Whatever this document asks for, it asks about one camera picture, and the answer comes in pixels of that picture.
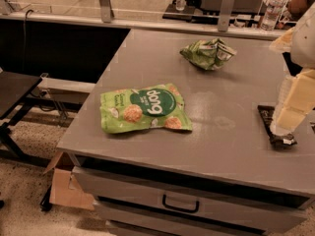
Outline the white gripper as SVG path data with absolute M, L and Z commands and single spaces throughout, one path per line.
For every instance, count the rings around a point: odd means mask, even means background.
M 306 67 L 298 75 L 284 77 L 278 104 L 274 111 L 277 131 L 293 132 L 315 107 L 315 4 L 274 40 L 269 49 L 278 53 L 290 52 L 293 63 Z

